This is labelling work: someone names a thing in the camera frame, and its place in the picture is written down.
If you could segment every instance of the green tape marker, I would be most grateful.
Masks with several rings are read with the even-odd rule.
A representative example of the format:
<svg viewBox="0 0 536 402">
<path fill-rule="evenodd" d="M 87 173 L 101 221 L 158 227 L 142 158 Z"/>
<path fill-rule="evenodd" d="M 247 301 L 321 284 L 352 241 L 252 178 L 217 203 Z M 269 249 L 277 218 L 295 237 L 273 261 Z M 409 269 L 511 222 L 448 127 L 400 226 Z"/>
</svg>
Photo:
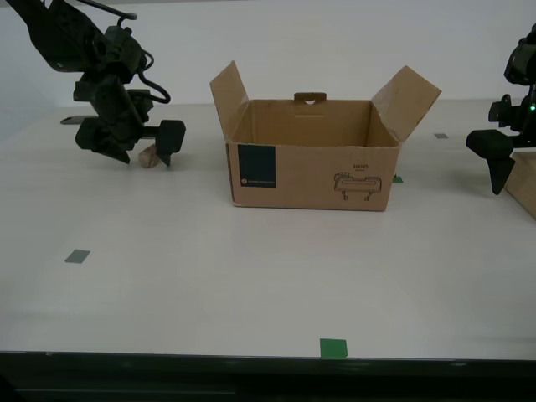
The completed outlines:
<svg viewBox="0 0 536 402">
<path fill-rule="evenodd" d="M 347 358 L 348 347 L 344 339 L 320 339 L 321 358 Z"/>
</svg>

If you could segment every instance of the box flap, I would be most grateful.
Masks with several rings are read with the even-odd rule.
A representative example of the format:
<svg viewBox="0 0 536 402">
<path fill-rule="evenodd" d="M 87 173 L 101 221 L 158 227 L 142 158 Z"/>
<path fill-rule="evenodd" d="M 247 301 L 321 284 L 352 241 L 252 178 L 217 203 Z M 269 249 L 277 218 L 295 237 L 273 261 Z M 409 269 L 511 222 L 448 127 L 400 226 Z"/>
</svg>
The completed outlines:
<svg viewBox="0 0 536 402">
<path fill-rule="evenodd" d="M 372 98 L 391 135 L 404 142 L 432 107 L 441 90 L 407 65 Z"/>
<path fill-rule="evenodd" d="M 210 89 L 222 132 L 230 140 L 250 101 L 234 61 L 210 81 Z"/>
</svg>

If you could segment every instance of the black cable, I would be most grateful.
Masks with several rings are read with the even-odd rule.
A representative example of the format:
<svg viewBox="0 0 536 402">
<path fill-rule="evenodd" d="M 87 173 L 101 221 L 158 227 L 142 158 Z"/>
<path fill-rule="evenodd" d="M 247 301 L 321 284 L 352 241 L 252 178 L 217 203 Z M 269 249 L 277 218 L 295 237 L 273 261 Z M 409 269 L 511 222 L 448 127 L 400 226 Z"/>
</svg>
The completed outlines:
<svg viewBox="0 0 536 402">
<path fill-rule="evenodd" d="M 137 19 L 137 15 L 135 13 L 124 13 L 122 11 L 116 10 L 115 8 L 108 7 L 105 4 L 94 2 L 93 0 L 76 0 L 76 1 L 79 3 L 83 3 L 85 5 L 88 5 L 88 6 L 99 8 L 100 10 L 106 11 L 107 13 L 116 15 L 117 17 L 119 17 L 119 23 L 117 23 L 117 25 L 120 25 L 125 19 L 131 19 L 131 20 Z"/>
<path fill-rule="evenodd" d="M 155 84 L 154 82 L 148 80 L 147 78 L 145 78 L 145 75 L 143 75 L 143 70 L 138 70 L 137 71 L 137 75 L 138 77 L 140 77 L 140 81 L 147 85 L 148 87 L 150 88 L 153 88 L 154 90 L 157 90 L 158 92 L 160 92 L 162 95 L 163 95 L 163 98 L 158 98 L 157 96 L 154 96 L 154 95 L 146 95 L 146 94 L 137 94 L 138 96 L 142 97 L 142 98 L 148 98 L 150 99 L 151 101 L 155 101 L 155 102 L 158 102 L 158 103 L 164 103 L 164 104 L 167 104 L 171 101 L 171 96 L 168 94 L 168 92 L 166 90 L 164 90 L 159 84 Z"/>
</svg>

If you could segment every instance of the cardboard piece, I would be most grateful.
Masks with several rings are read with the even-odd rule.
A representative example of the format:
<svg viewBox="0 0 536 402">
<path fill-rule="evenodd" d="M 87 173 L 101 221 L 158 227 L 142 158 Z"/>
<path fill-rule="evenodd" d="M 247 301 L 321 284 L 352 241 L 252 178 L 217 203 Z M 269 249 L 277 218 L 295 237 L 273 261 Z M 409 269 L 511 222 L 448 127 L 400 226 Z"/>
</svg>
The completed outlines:
<svg viewBox="0 0 536 402">
<path fill-rule="evenodd" d="M 536 152 L 515 152 L 505 189 L 536 218 Z"/>
<path fill-rule="evenodd" d="M 137 154 L 137 158 L 145 169 L 154 168 L 160 163 L 160 158 L 157 155 L 157 146 L 152 144 Z"/>
<path fill-rule="evenodd" d="M 235 205 L 376 211 L 401 144 L 441 93 L 406 66 L 372 100 L 250 100 L 235 62 L 210 88 Z"/>
</svg>

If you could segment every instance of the white wall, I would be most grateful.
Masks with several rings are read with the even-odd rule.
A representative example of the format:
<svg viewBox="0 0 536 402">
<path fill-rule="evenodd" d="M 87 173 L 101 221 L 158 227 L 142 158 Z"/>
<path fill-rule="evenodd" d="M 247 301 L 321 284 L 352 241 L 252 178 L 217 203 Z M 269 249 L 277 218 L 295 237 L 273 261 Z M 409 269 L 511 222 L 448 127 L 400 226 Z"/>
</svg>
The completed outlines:
<svg viewBox="0 0 536 402">
<path fill-rule="evenodd" d="M 0 139 L 54 109 L 55 95 L 42 79 L 47 67 L 26 26 L 12 10 L 0 8 Z"/>
<path fill-rule="evenodd" d="M 404 64 L 442 88 L 442 99 L 519 96 L 524 88 L 509 85 L 503 71 L 518 39 L 536 23 L 534 0 L 258 0 L 117 7 L 138 13 L 129 25 L 157 58 L 148 78 L 166 87 L 178 104 L 211 102 L 209 81 L 232 59 L 250 97 L 318 90 L 332 99 L 369 98 Z M 109 14 L 82 9 L 101 28 L 115 23 Z M 9 40 L 7 32 L 17 40 Z M 6 96 L 10 105 L 31 102 L 32 96 L 74 104 L 77 75 L 52 71 L 11 9 L 0 9 L 0 38 L 0 107 Z"/>
</svg>

